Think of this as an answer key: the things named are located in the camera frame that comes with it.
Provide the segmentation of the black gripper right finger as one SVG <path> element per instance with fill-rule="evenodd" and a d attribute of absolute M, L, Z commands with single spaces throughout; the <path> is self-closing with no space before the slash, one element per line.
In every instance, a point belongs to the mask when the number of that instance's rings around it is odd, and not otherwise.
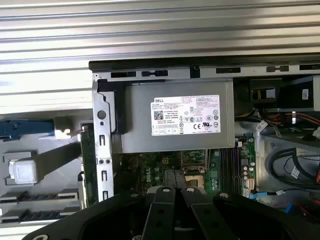
<path fill-rule="evenodd" d="M 211 197 L 188 186 L 184 172 L 175 172 L 175 185 L 194 221 L 192 240 L 318 240 L 319 224 L 308 222 L 241 195 L 221 192 Z"/>

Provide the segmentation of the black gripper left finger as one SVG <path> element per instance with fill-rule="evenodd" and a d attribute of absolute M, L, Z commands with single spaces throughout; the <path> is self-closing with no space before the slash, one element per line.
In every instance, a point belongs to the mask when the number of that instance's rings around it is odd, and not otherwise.
<path fill-rule="evenodd" d="M 164 172 L 164 185 L 147 195 L 121 192 L 25 236 L 26 240 L 170 240 L 174 232 L 177 178 Z"/>

